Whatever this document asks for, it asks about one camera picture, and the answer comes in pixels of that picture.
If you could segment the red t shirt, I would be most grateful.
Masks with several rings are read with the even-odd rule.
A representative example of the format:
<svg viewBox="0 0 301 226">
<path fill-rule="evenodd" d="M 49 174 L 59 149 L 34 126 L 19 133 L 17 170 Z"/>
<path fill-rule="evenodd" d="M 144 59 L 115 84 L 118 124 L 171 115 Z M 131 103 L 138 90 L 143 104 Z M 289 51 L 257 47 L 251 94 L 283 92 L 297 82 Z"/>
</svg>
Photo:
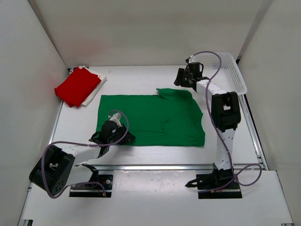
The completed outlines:
<svg viewBox="0 0 301 226">
<path fill-rule="evenodd" d="M 55 88 L 55 94 L 69 107 L 80 107 L 101 81 L 98 75 L 91 73 L 87 68 L 76 67 L 68 78 Z"/>
</svg>

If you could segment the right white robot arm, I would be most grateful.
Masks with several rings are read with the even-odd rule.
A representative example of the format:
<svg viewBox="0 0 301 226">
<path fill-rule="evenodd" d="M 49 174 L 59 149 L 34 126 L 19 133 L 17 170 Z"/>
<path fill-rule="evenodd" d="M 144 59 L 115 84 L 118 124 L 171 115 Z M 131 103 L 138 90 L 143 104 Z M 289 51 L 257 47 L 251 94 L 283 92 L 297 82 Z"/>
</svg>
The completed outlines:
<svg viewBox="0 0 301 226">
<path fill-rule="evenodd" d="M 186 68 L 178 69 L 174 85 L 192 88 L 206 98 L 207 110 L 217 132 L 217 153 L 214 166 L 217 170 L 230 170 L 233 139 L 241 122 L 238 94 L 227 92 L 203 76 L 204 65 L 189 61 Z"/>
</svg>

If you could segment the white t shirt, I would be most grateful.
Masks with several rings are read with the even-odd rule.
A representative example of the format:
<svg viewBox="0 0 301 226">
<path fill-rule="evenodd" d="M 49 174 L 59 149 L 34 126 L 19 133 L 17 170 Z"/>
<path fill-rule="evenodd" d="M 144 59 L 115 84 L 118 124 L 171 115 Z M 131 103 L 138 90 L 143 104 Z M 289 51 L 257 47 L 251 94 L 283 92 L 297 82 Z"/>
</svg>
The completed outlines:
<svg viewBox="0 0 301 226">
<path fill-rule="evenodd" d="M 101 80 L 101 82 L 95 87 L 95 89 L 90 93 L 90 95 L 85 99 L 85 101 L 80 105 L 83 107 L 87 107 L 90 102 L 94 99 L 94 97 L 96 96 L 97 92 L 99 91 L 99 89 L 101 88 L 101 86 L 106 82 L 107 77 L 101 73 L 96 72 L 95 70 L 91 70 L 89 67 L 85 67 L 80 66 L 80 69 L 85 68 L 87 69 L 90 73 L 97 75 L 97 77 Z"/>
</svg>

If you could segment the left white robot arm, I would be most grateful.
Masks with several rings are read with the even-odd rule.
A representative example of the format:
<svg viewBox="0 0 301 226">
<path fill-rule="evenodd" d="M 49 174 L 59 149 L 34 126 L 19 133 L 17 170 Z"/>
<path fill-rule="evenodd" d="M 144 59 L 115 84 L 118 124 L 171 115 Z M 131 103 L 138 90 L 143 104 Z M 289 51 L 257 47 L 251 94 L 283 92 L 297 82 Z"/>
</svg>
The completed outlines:
<svg viewBox="0 0 301 226">
<path fill-rule="evenodd" d="M 29 174 L 29 180 L 46 191 L 51 198 L 58 197 L 68 186 L 84 184 L 87 188 L 99 185 L 98 170 L 87 161 L 104 156 L 112 144 L 126 145 L 136 137 L 118 120 L 107 120 L 95 132 L 92 145 L 73 144 L 70 153 L 51 145 Z"/>
</svg>

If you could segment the green t shirt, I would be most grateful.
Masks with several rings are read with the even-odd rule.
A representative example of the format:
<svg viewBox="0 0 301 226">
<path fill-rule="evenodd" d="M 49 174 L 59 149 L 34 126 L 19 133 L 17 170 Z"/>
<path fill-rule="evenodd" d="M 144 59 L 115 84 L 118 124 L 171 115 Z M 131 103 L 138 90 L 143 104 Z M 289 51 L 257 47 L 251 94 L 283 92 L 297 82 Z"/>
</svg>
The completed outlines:
<svg viewBox="0 0 301 226">
<path fill-rule="evenodd" d="M 125 114 L 121 122 L 129 125 L 136 139 L 133 146 L 203 147 L 203 113 L 191 92 L 158 89 L 155 95 L 102 95 L 96 131 L 100 131 L 110 111 Z"/>
</svg>

